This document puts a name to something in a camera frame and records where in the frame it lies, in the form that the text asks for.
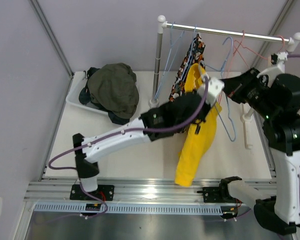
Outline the pink wire hanger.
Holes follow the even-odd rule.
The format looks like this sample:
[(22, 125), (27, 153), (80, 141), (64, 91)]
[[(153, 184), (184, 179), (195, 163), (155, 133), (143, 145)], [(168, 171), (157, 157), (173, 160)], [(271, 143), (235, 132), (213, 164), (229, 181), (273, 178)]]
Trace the pink wire hanger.
[(234, 72), (233, 66), (236, 60), (241, 60), (241, 62), (244, 65), (243, 67), (244, 70), (248, 70), (251, 68), (252, 63), (248, 63), (248, 60), (246, 59), (246, 57), (242, 52), (253, 54), (257, 60), (265, 60), (265, 61), (268, 60), (266, 56), (257, 53), (255, 50), (244, 45), (244, 39), (245, 39), (244, 35), (241, 36), (240, 40), (236, 40), (232, 36), (229, 37), (231, 40), (230, 55), (229, 55), (229, 60), (225, 61), (225, 69), (221, 74), (222, 77), (229, 77), (230, 72)]
[(282, 50), (284, 50), (286, 45), (285, 38), (282, 35), (277, 35), (277, 37), (281, 40), (281, 47), (277, 52), (281, 52)]

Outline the yellow shorts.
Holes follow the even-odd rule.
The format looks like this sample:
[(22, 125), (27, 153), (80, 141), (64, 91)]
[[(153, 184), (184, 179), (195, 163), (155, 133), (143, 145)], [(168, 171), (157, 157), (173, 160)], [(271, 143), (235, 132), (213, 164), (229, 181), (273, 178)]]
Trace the yellow shorts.
[(190, 187), (197, 173), (201, 158), (211, 147), (216, 131), (217, 116), (222, 111), (219, 103), (208, 113), (205, 122), (189, 125), (187, 136), (179, 153), (174, 183), (182, 187)]

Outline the olive green shorts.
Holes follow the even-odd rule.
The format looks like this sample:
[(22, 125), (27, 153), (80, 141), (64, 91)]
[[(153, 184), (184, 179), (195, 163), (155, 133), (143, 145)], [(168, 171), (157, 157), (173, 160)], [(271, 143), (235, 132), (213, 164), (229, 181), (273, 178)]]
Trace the olive green shorts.
[(137, 76), (125, 63), (106, 64), (87, 81), (91, 102), (122, 119), (130, 119), (139, 103)]

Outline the dark navy shorts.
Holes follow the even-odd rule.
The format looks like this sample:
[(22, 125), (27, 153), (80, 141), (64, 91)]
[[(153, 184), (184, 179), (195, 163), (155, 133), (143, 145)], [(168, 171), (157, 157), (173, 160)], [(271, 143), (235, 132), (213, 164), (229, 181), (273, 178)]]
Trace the dark navy shorts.
[(125, 119), (125, 118), (121, 118), (119, 116), (116, 116), (112, 111), (106, 109), (100, 103), (94, 103), (94, 102), (92, 102), (90, 90), (88, 88), (88, 80), (98, 70), (99, 70), (99, 68), (90, 67), (89, 70), (84, 71), (85, 72), (85, 78), (87, 79), (87, 81), (86, 81), (85, 87), (79, 93), (79, 96), (78, 96), (79, 102), (82, 105), (85, 105), (85, 106), (87, 104), (93, 104), (98, 110), (107, 112), (108, 117), (109, 117), (109, 119), (111, 120), (111, 122), (113, 124), (117, 124), (117, 125), (127, 124), (130, 121), (129, 119)]

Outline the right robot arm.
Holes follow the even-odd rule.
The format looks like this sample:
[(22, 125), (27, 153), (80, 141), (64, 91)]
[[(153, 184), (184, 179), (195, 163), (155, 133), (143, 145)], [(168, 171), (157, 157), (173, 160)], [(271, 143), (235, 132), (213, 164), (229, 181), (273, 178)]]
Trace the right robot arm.
[(240, 177), (220, 181), (218, 196), (224, 202), (241, 201), (253, 210), (261, 227), (279, 235), (300, 228), (300, 77), (263, 76), (251, 68), (224, 79), (224, 93), (234, 102), (248, 104), (263, 119), (262, 130), (275, 164), (276, 194), (267, 195)]

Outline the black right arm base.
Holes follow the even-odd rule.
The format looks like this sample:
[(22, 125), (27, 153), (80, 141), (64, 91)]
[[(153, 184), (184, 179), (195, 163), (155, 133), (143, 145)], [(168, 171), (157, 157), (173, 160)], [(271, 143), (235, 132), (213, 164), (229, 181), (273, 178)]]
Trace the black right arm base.
[(239, 199), (232, 197), (228, 190), (221, 187), (207, 186), (198, 190), (196, 193), (202, 195), (205, 203), (242, 203)]

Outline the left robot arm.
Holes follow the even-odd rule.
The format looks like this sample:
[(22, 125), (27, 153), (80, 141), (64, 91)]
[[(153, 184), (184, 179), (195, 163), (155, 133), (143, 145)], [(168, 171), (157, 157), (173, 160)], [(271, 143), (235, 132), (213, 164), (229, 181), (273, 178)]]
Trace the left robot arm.
[(204, 122), (216, 100), (208, 93), (188, 92), (173, 102), (151, 108), (131, 122), (99, 136), (73, 135), (81, 194), (87, 200), (98, 196), (98, 161), (102, 157), (129, 146), (172, 137), (196, 120)]

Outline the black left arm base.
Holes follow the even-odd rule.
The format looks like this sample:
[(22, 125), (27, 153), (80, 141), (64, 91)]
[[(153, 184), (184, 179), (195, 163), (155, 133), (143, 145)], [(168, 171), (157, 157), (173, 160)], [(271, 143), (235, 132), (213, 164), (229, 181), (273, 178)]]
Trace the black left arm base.
[[(114, 198), (115, 186), (109, 184), (99, 184), (97, 190), (89, 192), (90, 195), (99, 198), (103, 201), (112, 201)], [(94, 198), (86, 195), (79, 184), (74, 184), (70, 191), (70, 200), (89, 201)]]

